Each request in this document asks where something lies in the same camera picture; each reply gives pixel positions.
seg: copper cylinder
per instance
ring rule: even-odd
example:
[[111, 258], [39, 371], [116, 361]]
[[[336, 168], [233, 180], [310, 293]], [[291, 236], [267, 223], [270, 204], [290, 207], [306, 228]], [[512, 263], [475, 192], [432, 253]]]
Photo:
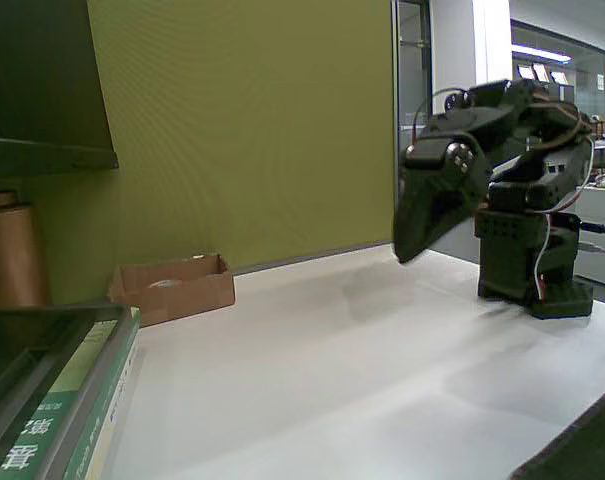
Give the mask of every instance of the copper cylinder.
[[33, 207], [0, 192], [0, 308], [51, 303]]

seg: desk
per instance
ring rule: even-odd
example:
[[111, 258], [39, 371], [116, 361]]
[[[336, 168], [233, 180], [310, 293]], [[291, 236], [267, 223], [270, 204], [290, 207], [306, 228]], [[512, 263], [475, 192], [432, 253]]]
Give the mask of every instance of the desk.
[[[584, 222], [605, 224], [605, 188], [585, 188], [575, 205], [575, 213]], [[605, 248], [605, 235], [580, 232], [580, 240]], [[580, 253], [575, 261], [575, 274], [605, 284], [605, 255]]]
[[144, 329], [105, 478], [507, 478], [605, 393], [605, 305], [534, 320], [477, 268], [377, 247]]

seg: open cardboard box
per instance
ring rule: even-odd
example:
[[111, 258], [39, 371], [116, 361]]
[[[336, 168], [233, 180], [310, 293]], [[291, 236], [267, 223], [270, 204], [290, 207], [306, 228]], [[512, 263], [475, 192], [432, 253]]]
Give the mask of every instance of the open cardboard box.
[[219, 255], [118, 266], [109, 286], [113, 303], [140, 308], [147, 327], [235, 303], [233, 275]]

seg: olive green wall panel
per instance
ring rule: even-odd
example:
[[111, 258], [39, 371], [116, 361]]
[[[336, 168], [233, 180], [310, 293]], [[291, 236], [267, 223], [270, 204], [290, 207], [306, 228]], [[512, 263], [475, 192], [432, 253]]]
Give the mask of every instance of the olive green wall panel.
[[390, 4], [90, 0], [121, 168], [25, 180], [57, 302], [116, 263], [234, 267], [390, 237]]

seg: book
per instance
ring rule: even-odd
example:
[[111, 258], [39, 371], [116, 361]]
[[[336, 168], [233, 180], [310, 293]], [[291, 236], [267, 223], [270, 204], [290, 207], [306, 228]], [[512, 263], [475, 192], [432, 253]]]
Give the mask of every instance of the book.
[[35, 476], [59, 425], [116, 323], [117, 320], [96, 323], [87, 333], [36, 412], [24, 425], [0, 467], [0, 480], [24, 480]]
[[109, 405], [106, 418], [104, 419], [102, 430], [100, 430], [98, 440], [95, 444], [95, 449], [93, 450], [93, 456], [91, 457], [88, 471], [86, 473], [86, 476], [84, 477], [85, 480], [99, 480], [100, 476], [102, 475], [102, 469], [104, 468], [104, 464], [109, 453], [111, 439], [113, 438], [113, 434], [115, 432], [115, 425], [118, 416], [118, 407], [120, 406], [122, 396], [126, 389], [126, 384], [129, 378], [129, 374], [131, 372], [131, 368], [133, 366], [133, 360], [135, 358], [136, 351], [137, 339], [133, 344], [133, 347], [131, 348], [131, 352], [129, 353], [129, 357], [127, 358], [126, 364], [124, 366], [124, 370], [122, 371], [120, 379], [118, 380], [118, 385], [115, 389], [115, 395], [113, 395], [113, 398], [111, 399], [111, 404]]
[[[117, 397], [121, 397], [122, 392], [118, 390], [118, 386], [121, 384], [122, 375], [128, 376], [128, 371], [130, 370], [129, 364], [133, 361], [132, 354], [135, 353], [134, 345], [138, 333], [139, 314], [135, 317], [137, 317], [136, 328], [131, 331], [126, 340], [126, 346], [120, 350], [113, 362], [113, 366], [91, 409], [84, 430], [80, 435], [75, 451], [64, 472], [64, 480], [84, 480], [87, 477], [89, 466], [91, 465], [91, 460], [105, 421], [108, 419], [109, 422], [115, 422], [115, 417], [112, 420], [110, 419], [109, 410], [112, 400], [116, 398], [116, 392], [119, 391]], [[101, 451], [100, 454], [106, 456], [106, 452]], [[98, 463], [99, 462], [96, 461], [94, 468], [97, 468]]]
[[[133, 360], [130, 354], [132, 353], [132, 347], [137, 338], [139, 328], [139, 311], [137, 309], [133, 309], [133, 318], [135, 320], [135, 328], [130, 332], [125, 346], [120, 349], [113, 365], [107, 372], [98, 399], [87, 417], [87, 422], [94, 422], [92, 424], [94, 428], [96, 427], [96, 423], [98, 424], [98, 431], [102, 428], [103, 418], [101, 421], [98, 421], [99, 416], [96, 409], [104, 402], [108, 405], [111, 404], [111, 400], [115, 396], [118, 381], [122, 376], [123, 370], [125, 370], [124, 366]], [[76, 401], [85, 378], [102, 352], [104, 344], [116, 324], [117, 320], [109, 320], [93, 325], [69, 362], [62, 369], [62, 372], [49, 389], [36, 412], [25, 424], [14, 447], [9, 451], [0, 467], [0, 480], [27, 480], [36, 476], [59, 426]], [[86, 446], [93, 441], [97, 441], [95, 433], [92, 439], [90, 438], [90, 433], [88, 436], [85, 435], [87, 429], [88, 423], [85, 423], [84, 430], [78, 441], [78, 447], [76, 447], [71, 460], [77, 458], [78, 449], [83, 449], [84, 454]], [[85, 460], [87, 468], [92, 452], [93, 449], [90, 448], [90, 453]]]

